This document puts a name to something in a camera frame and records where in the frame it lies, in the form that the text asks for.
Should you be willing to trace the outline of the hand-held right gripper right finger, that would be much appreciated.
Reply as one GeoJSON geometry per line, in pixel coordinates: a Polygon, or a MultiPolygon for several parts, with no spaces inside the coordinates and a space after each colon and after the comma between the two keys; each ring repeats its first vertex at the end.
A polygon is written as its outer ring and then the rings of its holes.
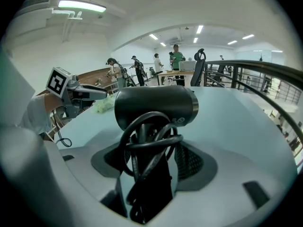
{"type": "Polygon", "coordinates": [[[176,146],[175,161],[175,212],[270,212],[297,177],[293,159],[266,169],[236,152],[190,141],[176,146]]]}

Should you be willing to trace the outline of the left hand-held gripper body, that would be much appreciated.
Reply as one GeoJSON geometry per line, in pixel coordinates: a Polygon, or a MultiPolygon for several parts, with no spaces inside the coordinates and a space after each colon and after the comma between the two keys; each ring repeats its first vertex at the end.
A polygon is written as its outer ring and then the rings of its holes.
{"type": "Polygon", "coordinates": [[[80,111],[80,100],[83,96],[77,75],[54,67],[46,84],[46,89],[59,100],[55,111],[61,119],[76,118],[80,111]]]}

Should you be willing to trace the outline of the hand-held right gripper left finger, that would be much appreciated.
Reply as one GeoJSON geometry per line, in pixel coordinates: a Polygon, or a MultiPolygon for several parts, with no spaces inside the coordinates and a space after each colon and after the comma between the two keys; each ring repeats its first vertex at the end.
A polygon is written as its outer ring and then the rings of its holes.
{"type": "Polygon", "coordinates": [[[123,200],[120,176],[123,152],[118,143],[96,143],[82,147],[59,149],[52,141],[45,141],[49,161],[57,180],[72,177],[72,184],[80,185],[99,202],[111,202],[116,196],[123,200]]]}

